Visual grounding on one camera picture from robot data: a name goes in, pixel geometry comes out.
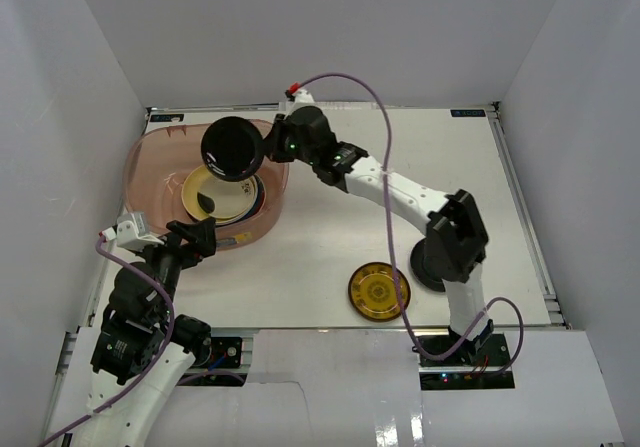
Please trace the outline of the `black glossy plate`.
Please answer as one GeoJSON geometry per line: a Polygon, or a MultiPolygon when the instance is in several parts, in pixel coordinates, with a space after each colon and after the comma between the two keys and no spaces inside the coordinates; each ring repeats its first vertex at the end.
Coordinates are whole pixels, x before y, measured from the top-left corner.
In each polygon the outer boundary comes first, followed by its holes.
{"type": "Polygon", "coordinates": [[[213,122],[200,143],[201,157],[209,172],[226,182],[249,179],[261,167],[264,141],[249,120],[227,116],[213,122]]]}

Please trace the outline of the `dark teal ceramic plate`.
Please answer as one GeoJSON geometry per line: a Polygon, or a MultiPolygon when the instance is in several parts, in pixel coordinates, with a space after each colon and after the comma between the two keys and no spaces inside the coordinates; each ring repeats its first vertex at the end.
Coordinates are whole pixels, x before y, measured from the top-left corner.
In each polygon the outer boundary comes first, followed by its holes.
{"type": "Polygon", "coordinates": [[[266,200],[266,188],[260,175],[255,175],[255,181],[257,186],[257,198],[254,207],[255,212],[259,212],[266,200]]]}

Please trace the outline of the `brown and yellow patterned plate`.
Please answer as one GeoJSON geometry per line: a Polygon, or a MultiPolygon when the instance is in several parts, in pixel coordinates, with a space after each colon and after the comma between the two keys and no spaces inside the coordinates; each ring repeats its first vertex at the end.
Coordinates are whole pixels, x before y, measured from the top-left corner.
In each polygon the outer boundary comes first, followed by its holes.
{"type": "Polygon", "coordinates": [[[385,323],[401,316],[388,263],[370,262],[357,268],[348,281],[347,295],[352,308],[368,321],[385,323]]]}

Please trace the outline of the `black plate with iridescent rim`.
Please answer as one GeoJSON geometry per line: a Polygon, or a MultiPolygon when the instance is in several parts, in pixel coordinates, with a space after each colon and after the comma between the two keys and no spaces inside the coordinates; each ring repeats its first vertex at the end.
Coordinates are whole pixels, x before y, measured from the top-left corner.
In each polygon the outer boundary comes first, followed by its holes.
{"type": "Polygon", "coordinates": [[[421,239],[412,248],[410,254],[410,267],[414,277],[426,289],[438,293],[445,293],[445,286],[441,278],[437,277],[427,264],[425,256],[426,240],[421,239]]]}

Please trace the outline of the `light blue plate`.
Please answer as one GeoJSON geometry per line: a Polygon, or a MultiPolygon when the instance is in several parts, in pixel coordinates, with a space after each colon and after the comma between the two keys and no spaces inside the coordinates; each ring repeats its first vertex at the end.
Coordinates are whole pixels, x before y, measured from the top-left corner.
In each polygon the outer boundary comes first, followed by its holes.
{"type": "Polygon", "coordinates": [[[255,175],[254,176],[254,180],[255,180],[255,183],[256,183],[256,187],[257,187],[257,196],[256,196],[256,199],[255,199],[253,205],[251,206],[251,208],[241,218],[241,221],[248,220],[249,218],[251,218],[252,216],[257,214],[259,212],[259,210],[261,209],[264,201],[265,201],[266,192],[265,192],[265,187],[264,187],[264,184],[263,184],[261,178],[259,176],[255,175]]]}

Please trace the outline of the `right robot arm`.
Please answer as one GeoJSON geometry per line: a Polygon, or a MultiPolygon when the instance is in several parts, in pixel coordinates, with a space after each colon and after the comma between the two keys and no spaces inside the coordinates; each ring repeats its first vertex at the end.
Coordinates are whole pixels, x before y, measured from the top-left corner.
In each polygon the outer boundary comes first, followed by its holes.
{"type": "Polygon", "coordinates": [[[489,238],[469,192],[446,194],[385,171],[364,149],[338,141],[316,106],[277,115],[265,142],[270,160],[304,162],[324,184],[374,202],[386,216],[397,215],[423,234],[412,252],[412,263],[443,284],[452,340],[447,351],[424,352],[424,357],[443,361],[453,356],[472,366],[486,356],[493,322],[481,274],[489,238]]]}

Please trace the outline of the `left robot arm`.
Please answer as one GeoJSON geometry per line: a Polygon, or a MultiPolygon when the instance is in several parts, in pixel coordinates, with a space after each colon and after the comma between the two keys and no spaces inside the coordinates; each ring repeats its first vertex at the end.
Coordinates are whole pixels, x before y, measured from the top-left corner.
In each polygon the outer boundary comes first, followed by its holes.
{"type": "Polygon", "coordinates": [[[216,222],[171,221],[157,236],[141,212],[104,229],[97,252],[120,265],[90,360],[87,418],[74,446],[142,446],[181,377],[211,354],[210,326],[178,315],[181,273],[216,252],[216,222]]]}

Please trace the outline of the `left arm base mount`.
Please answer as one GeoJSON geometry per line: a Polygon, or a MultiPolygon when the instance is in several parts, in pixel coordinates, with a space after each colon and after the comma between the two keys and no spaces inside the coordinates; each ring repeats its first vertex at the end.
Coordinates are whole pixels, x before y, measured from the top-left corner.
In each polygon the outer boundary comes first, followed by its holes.
{"type": "Polygon", "coordinates": [[[213,336],[200,367],[212,369],[235,369],[242,363],[243,338],[213,336]]]}

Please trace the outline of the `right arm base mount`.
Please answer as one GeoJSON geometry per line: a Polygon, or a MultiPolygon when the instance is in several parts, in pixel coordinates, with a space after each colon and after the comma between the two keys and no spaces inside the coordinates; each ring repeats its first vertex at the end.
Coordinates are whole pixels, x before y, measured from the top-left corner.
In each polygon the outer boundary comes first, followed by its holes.
{"type": "Polygon", "coordinates": [[[460,353],[438,362],[420,356],[420,387],[423,392],[512,390],[511,369],[497,374],[509,359],[503,334],[493,334],[472,360],[460,353]]]}

